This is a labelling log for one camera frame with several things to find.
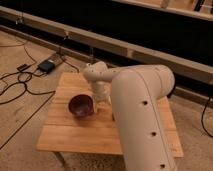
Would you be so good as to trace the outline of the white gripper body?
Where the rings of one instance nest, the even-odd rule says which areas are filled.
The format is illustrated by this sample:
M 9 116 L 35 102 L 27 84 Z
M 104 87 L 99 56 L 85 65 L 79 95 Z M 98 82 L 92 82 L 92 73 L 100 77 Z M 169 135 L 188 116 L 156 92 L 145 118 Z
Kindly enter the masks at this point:
M 92 97 L 97 103 L 106 102 L 110 103 L 109 91 L 104 82 L 95 82 L 91 84 Z

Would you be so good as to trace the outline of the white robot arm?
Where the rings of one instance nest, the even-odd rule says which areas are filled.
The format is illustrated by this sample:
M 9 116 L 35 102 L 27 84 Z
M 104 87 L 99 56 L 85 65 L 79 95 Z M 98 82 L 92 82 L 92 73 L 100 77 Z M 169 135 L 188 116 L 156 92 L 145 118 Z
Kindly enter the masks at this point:
M 109 98 L 127 171 L 177 171 L 157 101 L 175 78 L 165 65 L 109 68 L 103 62 L 83 70 L 96 101 Z

